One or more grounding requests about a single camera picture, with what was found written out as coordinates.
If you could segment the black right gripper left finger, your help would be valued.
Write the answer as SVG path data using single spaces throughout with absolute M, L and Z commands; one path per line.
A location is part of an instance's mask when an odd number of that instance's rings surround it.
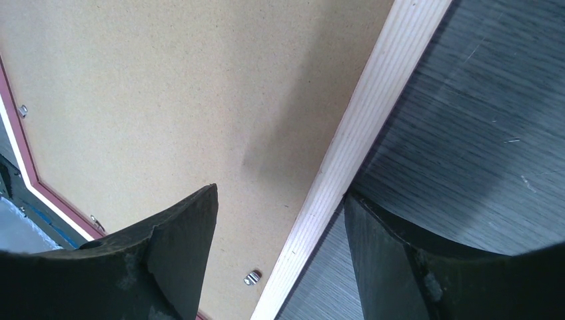
M 219 209 L 206 185 L 75 250 L 1 252 L 2 319 L 196 319 Z

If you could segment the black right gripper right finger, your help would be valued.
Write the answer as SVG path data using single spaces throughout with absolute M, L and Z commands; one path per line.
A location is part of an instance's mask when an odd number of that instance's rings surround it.
M 564 244 L 519 255 L 441 237 L 349 193 L 344 221 L 365 319 L 563 319 Z

